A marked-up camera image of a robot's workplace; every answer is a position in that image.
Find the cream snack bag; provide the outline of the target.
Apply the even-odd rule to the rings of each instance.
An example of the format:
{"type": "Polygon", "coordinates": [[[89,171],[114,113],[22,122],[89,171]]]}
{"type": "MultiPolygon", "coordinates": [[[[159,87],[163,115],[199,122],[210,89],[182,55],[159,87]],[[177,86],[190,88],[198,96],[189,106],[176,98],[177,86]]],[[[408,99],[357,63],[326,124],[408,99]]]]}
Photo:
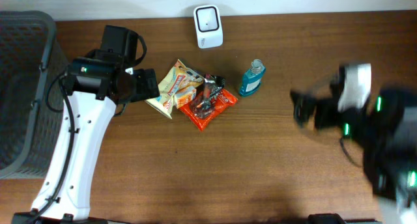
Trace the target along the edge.
{"type": "Polygon", "coordinates": [[[197,88],[203,84],[204,78],[195,70],[188,68],[180,59],[176,61],[168,74],[158,84],[160,95],[145,102],[161,113],[172,119],[171,112],[174,104],[174,95],[189,86],[197,88]]]}

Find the small orange box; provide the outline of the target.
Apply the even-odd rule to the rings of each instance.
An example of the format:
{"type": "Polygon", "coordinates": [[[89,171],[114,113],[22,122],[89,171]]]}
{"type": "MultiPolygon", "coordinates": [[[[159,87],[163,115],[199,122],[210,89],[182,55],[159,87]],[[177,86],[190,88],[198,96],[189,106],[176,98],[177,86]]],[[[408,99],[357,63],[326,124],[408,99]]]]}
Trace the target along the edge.
{"type": "Polygon", "coordinates": [[[191,102],[196,96],[196,88],[193,86],[181,89],[174,95],[174,104],[176,108],[180,108],[191,102]]]}

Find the blue mouthwash bottle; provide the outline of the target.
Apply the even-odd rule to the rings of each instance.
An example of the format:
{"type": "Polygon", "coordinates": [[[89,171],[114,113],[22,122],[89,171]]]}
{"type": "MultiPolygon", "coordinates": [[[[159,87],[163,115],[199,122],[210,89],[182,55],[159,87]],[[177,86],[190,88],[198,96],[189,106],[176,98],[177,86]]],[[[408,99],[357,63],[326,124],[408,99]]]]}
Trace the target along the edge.
{"type": "Polygon", "coordinates": [[[239,89],[240,96],[246,97],[257,92],[265,72],[266,68],[263,62],[260,59],[253,60],[250,68],[242,77],[242,84],[239,89]]]}

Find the silver black snack packet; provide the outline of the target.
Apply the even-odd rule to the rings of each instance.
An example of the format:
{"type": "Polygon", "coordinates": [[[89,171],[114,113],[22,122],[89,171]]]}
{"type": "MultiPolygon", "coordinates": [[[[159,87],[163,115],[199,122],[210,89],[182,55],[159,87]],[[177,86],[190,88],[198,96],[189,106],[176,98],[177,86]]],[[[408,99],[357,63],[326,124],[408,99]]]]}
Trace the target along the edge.
{"type": "Polygon", "coordinates": [[[204,88],[202,95],[197,99],[196,107],[198,109],[209,109],[214,105],[214,102],[220,91],[225,87],[225,78],[221,76],[212,76],[205,74],[204,88]]]}

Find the red skittles candy bag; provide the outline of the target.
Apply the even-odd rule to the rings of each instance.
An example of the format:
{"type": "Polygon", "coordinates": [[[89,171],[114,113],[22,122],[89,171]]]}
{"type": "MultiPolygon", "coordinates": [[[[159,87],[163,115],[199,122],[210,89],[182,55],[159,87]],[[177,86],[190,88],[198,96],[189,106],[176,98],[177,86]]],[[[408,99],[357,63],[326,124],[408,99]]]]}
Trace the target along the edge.
{"type": "Polygon", "coordinates": [[[214,97],[210,103],[211,106],[204,112],[204,117],[198,117],[196,113],[192,111],[192,103],[188,103],[179,108],[196,126],[200,131],[203,131],[210,121],[215,119],[219,114],[224,112],[228,107],[235,105],[238,102],[238,98],[231,94],[229,91],[222,89],[220,93],[214,97]]]}

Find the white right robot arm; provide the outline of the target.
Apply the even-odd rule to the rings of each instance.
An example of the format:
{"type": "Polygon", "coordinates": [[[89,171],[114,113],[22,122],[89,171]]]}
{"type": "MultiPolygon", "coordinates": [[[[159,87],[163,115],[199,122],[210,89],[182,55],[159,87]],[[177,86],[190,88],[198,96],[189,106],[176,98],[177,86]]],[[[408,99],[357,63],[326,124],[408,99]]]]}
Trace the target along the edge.
{"type": "Polygon", "coordinates": [[[371,65],[342,64],[334,76],[306,91],[291,90],[293,118],[312,138],[320,130],[339,128],[339,145],[351,140],[363,150],[359,168],[375,196],[393,202],[399,223],[416,222],[416,91],[381,89],[372,110],[371,65]]]}

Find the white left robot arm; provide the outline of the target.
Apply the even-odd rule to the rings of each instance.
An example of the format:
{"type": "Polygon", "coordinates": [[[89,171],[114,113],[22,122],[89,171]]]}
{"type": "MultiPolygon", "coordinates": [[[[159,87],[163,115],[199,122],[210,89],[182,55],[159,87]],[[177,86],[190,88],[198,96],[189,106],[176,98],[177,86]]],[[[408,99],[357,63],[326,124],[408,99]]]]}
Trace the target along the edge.
{"type": "Polygon", "coordinates": [[[94,169],[111,119],[124,112],[118,107],[160,94],[155,71],[137,68],[146,52],[135,31],[107,25],[100,48],[57,77],[63,118],[51,163],[30,211],[15,213],[13,223],[107,223],[90,216],[94,169]]]}

